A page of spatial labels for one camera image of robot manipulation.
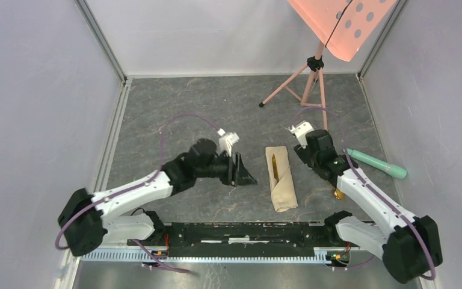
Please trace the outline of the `gold spoon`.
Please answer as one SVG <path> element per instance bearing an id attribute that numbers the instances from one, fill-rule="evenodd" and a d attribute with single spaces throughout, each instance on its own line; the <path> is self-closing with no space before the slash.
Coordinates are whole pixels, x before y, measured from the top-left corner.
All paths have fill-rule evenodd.
<path id="1" fill-rule="evenodd" d="M 345 198 L 345 194 L 343 192 L 341 192 L 338 188 L 335 188 L 334 189 L 334 192 L 333 192 L 333 195 L 334 197 L 337 199 L 337 200 L 342 200 Z"/>

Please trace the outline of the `beige cloth napkin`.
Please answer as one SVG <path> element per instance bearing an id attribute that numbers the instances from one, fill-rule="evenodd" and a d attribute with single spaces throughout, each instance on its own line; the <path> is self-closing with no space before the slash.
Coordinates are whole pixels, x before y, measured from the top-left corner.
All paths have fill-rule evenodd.
<path id="1" fill-rule="evenodd" d="M 276 156 L 280 178 L 278 183 L 276 183 L 273 176 L 271 163 L 272 154 Z M 270 198 L 275 211 L 277 213 L 282 213 L 296 208 L 298 202 L 286 146 L 266 147 L 265 157 L 269 177 Z"/>

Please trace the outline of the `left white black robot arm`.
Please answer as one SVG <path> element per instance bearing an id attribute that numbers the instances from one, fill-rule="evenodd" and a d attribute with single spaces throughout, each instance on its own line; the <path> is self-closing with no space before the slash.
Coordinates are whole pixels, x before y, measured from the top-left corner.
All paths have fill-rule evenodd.
<path id="1" fill-rule="evenodd" d="M 61 231 L 55 247 L 69 250 L 73 256 L 83 256 L 104 243 L 131 239 L 158 245 L 164 240 L 165 229 L 153 219 L 154 215 L 127 213 L 188 190 L 199 178 L 218 179 L 232 187 L 257 184 L 240 153 L 218 152 L 215 142 L 201 138 L 188 151 L 141 179 L 107 191 L 74 191 L 57 219 Z"/>

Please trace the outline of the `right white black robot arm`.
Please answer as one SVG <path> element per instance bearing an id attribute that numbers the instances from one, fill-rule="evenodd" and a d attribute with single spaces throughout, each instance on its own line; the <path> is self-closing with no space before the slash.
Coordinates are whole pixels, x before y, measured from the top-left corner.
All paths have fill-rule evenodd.
<path id="1" fill-rule="evenodd" d="M 399 283 L 435 279 L 436 268 L 443 263 L 436 221 L 430 216 L 418 217 L 388 197 L 349 153 L 337 153 L 327 130 L 303 122 L 289 131 L 298 141 L 294 151 L 300 160 L 374 222 L 365 223 L 347 211 L 334 213 L 324 220 L 324 240 L 332 246 L 345 241 L 367 250 L 382 260 Z"/>

